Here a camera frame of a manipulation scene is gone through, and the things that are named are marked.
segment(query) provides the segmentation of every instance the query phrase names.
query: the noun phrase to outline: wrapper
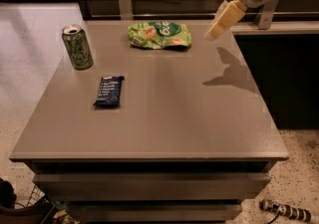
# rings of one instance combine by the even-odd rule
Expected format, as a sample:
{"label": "wrapper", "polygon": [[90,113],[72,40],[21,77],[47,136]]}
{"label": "wrapper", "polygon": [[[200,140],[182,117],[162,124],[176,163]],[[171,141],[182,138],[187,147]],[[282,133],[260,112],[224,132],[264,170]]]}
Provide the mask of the wrapper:
{"label": "wrapper", "polygon": [[184,24],[144,22],[129,26],[130,43],[142,49],[186,49],[191,35]]}

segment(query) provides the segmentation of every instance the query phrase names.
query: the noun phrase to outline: tabletop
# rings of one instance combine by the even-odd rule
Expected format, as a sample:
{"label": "tabletop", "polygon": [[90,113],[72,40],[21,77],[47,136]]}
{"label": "tabletop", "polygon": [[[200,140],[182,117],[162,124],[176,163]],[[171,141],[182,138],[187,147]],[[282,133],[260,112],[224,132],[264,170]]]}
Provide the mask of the tabletop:
{"label": "tabletop", "polygon": [[[87,24],[94,65],[74,70],[65,53],[10,159],[288,157],[230,31],[209,42],[204,23],[183,21],[190,48],[141,50],[129,43],[133,23]],[[125,77],[121,105],[96,109],[107,76]]]}

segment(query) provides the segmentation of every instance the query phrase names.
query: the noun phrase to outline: drawer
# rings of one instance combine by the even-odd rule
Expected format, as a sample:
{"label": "drawer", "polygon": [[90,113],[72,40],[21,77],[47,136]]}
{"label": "drawer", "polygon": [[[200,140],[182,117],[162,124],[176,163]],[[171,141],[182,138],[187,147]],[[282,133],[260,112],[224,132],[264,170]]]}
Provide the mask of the drawer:
{"label": "drawer", "polygon": [[266,173],[37,174],[55,201],[214,200],[254,198]]}
{"label": "drawer", "polygon": [[68,205],[68,213],[81,223],[128,222],[213,222],[234,219],[240,212],[239,204],[214,202],[163,202],[130,204]]}

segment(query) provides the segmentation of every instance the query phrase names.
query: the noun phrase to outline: cable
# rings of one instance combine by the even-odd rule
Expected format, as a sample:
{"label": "cable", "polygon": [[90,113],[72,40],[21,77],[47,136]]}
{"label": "cable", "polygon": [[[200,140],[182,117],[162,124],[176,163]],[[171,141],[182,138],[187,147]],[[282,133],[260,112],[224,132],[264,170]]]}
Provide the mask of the cable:
{"label": "cable", "polygon": [[20,204],[20,203],[17,203],[17,202],[15,202],[14,204],[17,204],[17,205],[22,206],[23,208],[26,208],[26,206],[25,206],[25,205],[23,205],[23,204]]}
{"label": "cable", "polygon": [[319,224],[319,215],[310,213],[306,209],[294,208],[287,204],[279,204],[265,199],[260,202],[260,208],[264,211],[268,211],[276,215],[288,217],[291,220],[299,220],[306,223],[311,222],[313,224]]}
{"label": "cable", "polygon": [[280,214],[278,213],[278,214],[276,215],[276,217],[274,217],[274,218],[273,218],[271,221],[269,221],[267,224],[271,224],[271,223],[275,222],[275,220],[278,219],[279,216],[280,216]]}

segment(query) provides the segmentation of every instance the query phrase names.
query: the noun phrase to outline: speckled floor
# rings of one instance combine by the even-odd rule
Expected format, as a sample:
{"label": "speckled floor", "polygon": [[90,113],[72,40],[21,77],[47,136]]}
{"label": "speckled floor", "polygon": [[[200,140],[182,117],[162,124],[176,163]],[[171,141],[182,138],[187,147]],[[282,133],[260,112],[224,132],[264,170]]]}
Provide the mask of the speckled floor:
{"label": "speckled floor", "polygon": [[[31,195],[33,173],[8,157],[65,52],[61,29],[71,23],[85,26],[77,4],[0,3],[0,177],[13,184],[22,204]],[[319,214],[319,130],[280,133],[289,160],[277,163],[271,182],[226,223],[269,222],[274,215],[258,208],[263,198]],[[300,222],[280,217],[275,223]]]}

